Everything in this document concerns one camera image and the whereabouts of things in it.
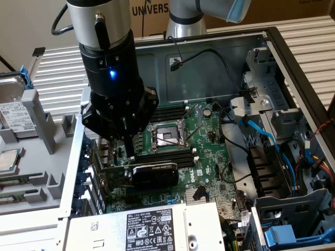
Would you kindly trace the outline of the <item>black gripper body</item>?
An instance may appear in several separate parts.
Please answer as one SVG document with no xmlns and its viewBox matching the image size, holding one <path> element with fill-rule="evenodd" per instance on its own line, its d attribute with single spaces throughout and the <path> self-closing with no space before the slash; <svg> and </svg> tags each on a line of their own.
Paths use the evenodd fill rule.
<svg viewBox="0 0 335 251">
<path fill-rule="evenodd" d="M 80 44 L 80 53 L 91 87 L 91 105 L 83 117 L 136 118 L 143 114 L 144 84 L 138 70 L 133 32 L 106 51 Z"/>
</svg>

